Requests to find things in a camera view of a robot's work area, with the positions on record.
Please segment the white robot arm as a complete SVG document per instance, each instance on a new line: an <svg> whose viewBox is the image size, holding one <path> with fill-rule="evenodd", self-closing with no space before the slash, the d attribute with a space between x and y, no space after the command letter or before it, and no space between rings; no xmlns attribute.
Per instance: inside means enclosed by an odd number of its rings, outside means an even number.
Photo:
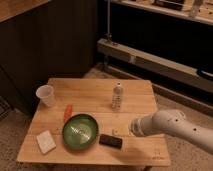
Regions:
<svg viewBox="0 0 213 171"><path fill-rule="evenodd" d="M177 109L159 110L133 119L127 127L114 128L112 134L121 137L147 137L167 134L178 137L213 155L213 129L190 122Z"/></svg>

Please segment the yellowish gripper finger tip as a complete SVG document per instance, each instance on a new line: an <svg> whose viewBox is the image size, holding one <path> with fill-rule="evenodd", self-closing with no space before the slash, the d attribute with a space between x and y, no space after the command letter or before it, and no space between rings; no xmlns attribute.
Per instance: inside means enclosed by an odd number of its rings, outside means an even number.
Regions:
<svg viewBox="0 0 213 171"><path fill-rule="evenodd" d="M113 129L112 133L113 133L113 135L118 135L118 136L121 135L121 131L119 129Z"/></svg>

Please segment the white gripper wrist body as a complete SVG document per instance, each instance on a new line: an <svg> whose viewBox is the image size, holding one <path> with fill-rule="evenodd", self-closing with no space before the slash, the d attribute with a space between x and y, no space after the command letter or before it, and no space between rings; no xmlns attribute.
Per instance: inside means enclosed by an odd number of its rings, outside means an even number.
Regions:
<svg viewBox="0 0 213 171"><path fill-rule="evenodd" d="M144 132L142 130L141 121L142 121L141 118L136 118L136 119L133 119L132 122L131 122L131 124L130 124L130 131L135 136L144 136Z"/></svg>

